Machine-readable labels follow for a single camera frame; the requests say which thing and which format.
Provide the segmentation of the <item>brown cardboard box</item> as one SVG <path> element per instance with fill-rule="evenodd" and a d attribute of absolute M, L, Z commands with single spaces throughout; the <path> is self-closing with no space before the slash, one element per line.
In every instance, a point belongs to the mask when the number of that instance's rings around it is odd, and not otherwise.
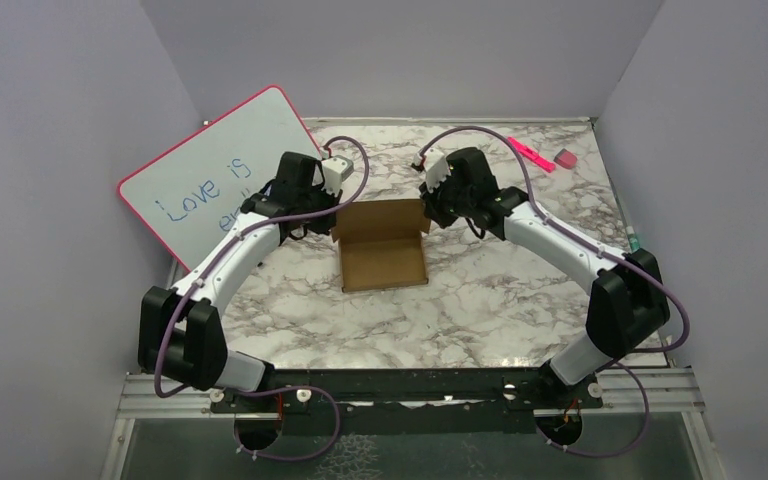
<path fill-rule="evenodd" d="M 336 214 L 337 244 L 345 293 L 426 285 L 423 236 L 431 221 L 419 199 L 353 202 Z"/>

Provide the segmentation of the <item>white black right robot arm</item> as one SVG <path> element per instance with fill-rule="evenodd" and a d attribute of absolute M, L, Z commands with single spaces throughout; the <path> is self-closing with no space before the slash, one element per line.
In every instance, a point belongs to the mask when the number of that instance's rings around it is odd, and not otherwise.
<path fill-rule="evenodd" d="M 583 333 L 547 360 L 537 380 L 539 398 L 560 407 L 577 384 L 620 360 L 670 317 L 656 258 L 625 254 L 588 237 L 543 210 L 517 187 L 500 188 L 485 154 L 467 147 L 425 156 L 420 198 L 441 228 L 463 218 L 496 238 L 523 247 L 561 270 L 588 295 Z"/>

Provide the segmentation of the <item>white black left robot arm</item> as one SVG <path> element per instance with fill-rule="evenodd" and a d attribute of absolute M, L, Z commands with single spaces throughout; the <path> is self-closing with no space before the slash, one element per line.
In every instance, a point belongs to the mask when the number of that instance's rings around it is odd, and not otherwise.
<path fill-rule="evenodd" d="M 229 349 L 221 315 L 245 279 L 296 229 L 327 234 L 353 164 L 286 152 L 275 177 L 246 198 L 223 240 L 170 288 L 143 296 L 137 358 L 156 377 L 207 391 L 236 390 L 258 411 L 273 401 L 272 365 Z"/>

